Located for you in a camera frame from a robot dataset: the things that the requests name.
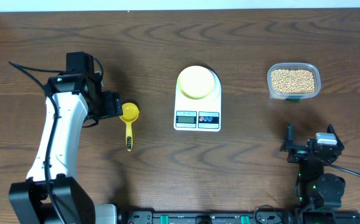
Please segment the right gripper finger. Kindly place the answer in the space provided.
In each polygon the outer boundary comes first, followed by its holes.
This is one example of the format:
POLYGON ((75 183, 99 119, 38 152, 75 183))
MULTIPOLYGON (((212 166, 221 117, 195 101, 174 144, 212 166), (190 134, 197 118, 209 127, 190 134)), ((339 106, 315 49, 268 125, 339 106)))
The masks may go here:
POLYGON ((282 152, 288 152, 291 149, 293 143, 294 143, 293 123, 289 122, 286 128, 286 134, 283 139, 283 143, 280 150, 282 152))
POLYGON ((338 135, 336 134, 334 128, 333 128, 333 125, 330 124, 328 127, 327 127, 327 133, 330 133, 330 134, 334 134, 336 140, 337 140, 337 144, 336 146, 338 148, 344 148, 344 144, 341 142, 340 138, 338 137, 338 135))

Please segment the yellow plastic measuring scoop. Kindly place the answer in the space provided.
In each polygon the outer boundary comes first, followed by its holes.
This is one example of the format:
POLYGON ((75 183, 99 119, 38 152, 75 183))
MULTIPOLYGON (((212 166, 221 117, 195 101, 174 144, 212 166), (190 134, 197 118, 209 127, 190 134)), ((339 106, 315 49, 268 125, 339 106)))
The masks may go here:
POLYGON ((123 114, 120 119, 126 124, 126 149, 131 151, 133 148, 133 130, 132 124, 135 122, 140 114, 139 108, 134 103, 124 103, 122 105, 123 114))

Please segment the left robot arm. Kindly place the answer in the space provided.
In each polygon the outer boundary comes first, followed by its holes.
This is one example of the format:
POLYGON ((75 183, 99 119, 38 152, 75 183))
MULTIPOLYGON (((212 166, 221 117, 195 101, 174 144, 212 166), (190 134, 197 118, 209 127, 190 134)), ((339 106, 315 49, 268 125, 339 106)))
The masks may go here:
POLYGON ((25 181, 11 184, 9 201, 21 223, 117 223, 113 204, 96 205, 77 181, 80 133, 86 120, 122 114, 117 93, 102 91, 101 72, 50 77, 42 89, 46 117, 25 181))

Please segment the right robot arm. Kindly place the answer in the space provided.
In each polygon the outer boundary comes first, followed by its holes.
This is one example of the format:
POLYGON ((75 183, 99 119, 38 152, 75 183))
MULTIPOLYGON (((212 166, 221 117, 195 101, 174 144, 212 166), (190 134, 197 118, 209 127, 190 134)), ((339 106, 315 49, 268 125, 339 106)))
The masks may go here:
POLYGON ((326 173, 341 155, 344 145, 339 140, 332 125, 325 133, 316 133, 304 145, 294 143, 293 124, 289 123, 281 151, 287 152, 287 162, 299 165, 296 181, 296 195, 300 198, 298 214, 305 212, 333 212, 341 207, 341 198, 346 186, 345 180, 326 173))

